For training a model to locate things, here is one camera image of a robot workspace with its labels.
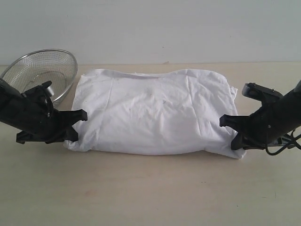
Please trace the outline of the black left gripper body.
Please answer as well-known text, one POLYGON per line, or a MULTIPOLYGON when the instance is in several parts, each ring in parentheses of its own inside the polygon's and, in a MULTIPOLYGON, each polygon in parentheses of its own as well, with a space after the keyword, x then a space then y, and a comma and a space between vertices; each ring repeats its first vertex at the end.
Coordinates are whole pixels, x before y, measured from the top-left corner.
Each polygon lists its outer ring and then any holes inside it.
POLYGON ((20 120, 21 132, 16 142, 45 142, 47 144, 63 142, 71 135, 69 111, 54 108, 48 94, 24 94, 26 105, 20 120))

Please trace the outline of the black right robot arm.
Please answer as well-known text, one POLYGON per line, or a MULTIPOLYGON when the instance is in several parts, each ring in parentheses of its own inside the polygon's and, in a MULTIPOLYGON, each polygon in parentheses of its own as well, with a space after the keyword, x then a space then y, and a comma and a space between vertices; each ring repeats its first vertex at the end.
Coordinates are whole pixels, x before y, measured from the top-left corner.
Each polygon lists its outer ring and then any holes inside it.
POLYGON ((261 107, 249 116, 223 115, 221 127, 230 127, 237 134, 231 142, 231 149, 265 150, 275 156, 285 149, 298 148, 300 135, 294 131, 301 126, 301 85, 282 95, 267 87, 247 83, 242 94, 261 102, 261 107))

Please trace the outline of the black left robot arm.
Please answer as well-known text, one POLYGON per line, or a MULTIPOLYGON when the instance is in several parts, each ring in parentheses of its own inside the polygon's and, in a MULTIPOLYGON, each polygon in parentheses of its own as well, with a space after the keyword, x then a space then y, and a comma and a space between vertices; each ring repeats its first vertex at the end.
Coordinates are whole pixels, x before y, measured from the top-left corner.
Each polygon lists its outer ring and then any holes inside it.
POLYGON ((79 136, 73 125, 87 121, 87 112, 59 111, 51 97, 51 81, 20 93, 6 81, 0 81, 0 121, 20 130, 16 142, 75 142, 79 136))

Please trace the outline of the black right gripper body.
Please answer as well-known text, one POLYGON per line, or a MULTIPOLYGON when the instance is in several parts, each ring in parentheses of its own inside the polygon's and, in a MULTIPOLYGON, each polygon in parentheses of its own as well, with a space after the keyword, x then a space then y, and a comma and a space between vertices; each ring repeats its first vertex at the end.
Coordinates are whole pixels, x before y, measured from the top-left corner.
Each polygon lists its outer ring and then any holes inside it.
POLYGON ((247 124, 239 129, 245 138, 248 149, 283 147, 288 144, 285 135, 289 133, 289 107, 282 103, 262 106, 249 115, 247 124))

